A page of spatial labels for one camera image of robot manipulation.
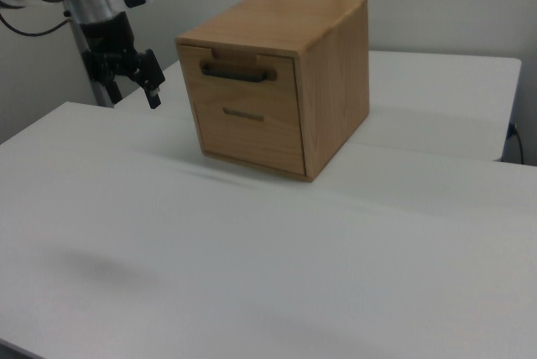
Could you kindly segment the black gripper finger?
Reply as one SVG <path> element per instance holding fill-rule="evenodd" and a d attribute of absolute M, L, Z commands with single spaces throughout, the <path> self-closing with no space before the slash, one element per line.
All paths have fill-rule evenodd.
<path fill-rule="evenodd" d="M 107 57 L 104 54 L 85 50 L 82 53 L 82 59 L 86 67 L 86 72 L 91 81 L 100 84 L 110 84 L 115 79 Z"/>
<path fill-rule="evenodd" d="M 143 89 L 151 109 L 161 105 L 159 88 L 165 82 L 165 76 L 151 49 L 136 55 L 130 79 Z"/>

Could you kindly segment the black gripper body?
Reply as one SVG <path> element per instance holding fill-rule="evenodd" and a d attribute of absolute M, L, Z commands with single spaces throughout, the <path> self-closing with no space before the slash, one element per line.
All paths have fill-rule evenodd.
<path fill-rule="evenodd" d="M 86 41 L 85 50 L 104 54 L 115 76 L 130 79 L 139 52 L 134 46 L 134 35 L 127 14 L 119 13 L 100 23 L 81 24 L 80 29 Z"/>

